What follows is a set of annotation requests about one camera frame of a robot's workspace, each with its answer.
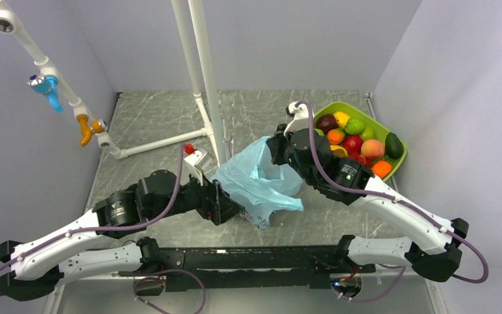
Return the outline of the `light blue plastic bag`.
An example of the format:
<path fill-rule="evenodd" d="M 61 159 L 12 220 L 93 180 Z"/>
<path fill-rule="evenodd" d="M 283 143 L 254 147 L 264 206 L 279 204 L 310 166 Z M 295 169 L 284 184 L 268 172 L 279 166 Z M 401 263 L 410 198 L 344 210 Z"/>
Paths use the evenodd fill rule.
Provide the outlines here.
<path fill-rule="evenodd" d="M 277 211 L 304 210 L 297 197 L 303 179 L 289 165 L 272 163 L 268 139 L 263 136 L 249 144 L 212 176 L 244 207 L 241 216 L 260 230 L 270 227 L 270 217 Z"/>

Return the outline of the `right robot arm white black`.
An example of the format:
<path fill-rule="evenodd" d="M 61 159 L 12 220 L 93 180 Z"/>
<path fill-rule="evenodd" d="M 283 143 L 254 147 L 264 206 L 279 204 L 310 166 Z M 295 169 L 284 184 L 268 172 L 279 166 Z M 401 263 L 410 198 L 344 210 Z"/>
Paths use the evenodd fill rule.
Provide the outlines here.
<path fill-rule="evenodd" d="M 461 236 L 468 223 L 461 218 L 447 220 L 425 210 L 420 213 L 396 201 L 400 195 L 372 170 L 349 157 L 334 155 L 325 137 L 299 130 L 289 136 L 279 125 L 274 136 L 266 141 L 275 165 L 288 165 L 313 189 L 325 197 L 360 209 L 391 224 L 403 233 L 393 239 L 365 239 L 344 235 L 334 254 L 334 263 L 341 271 L 368 264 L 411 267 L 418 275 L 436 282 L 451 278 L 460 266 L 462 251 L 458 240 L 445 230 L 457 230 Z"/>

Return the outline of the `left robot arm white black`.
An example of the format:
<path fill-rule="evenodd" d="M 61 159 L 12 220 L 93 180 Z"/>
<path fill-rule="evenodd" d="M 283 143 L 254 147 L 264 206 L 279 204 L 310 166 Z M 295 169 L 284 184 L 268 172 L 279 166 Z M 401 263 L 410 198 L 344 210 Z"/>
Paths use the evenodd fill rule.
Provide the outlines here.
<path fill-rule="evenodd" d="M 0 295 L 29 301 L 56 287 L 111 272 L 152 275 L 173 264 L 150 237 L 116 249 L 106 244 L 145 230 L 151 222 L 196 211 L 220 225 L 243 212 L 220 182 L 191 177 L 181 184 L 167 170 L 157 170 L 125 190 L 112 193 L 74 222 L 40 239 L 0 244 Z"/>

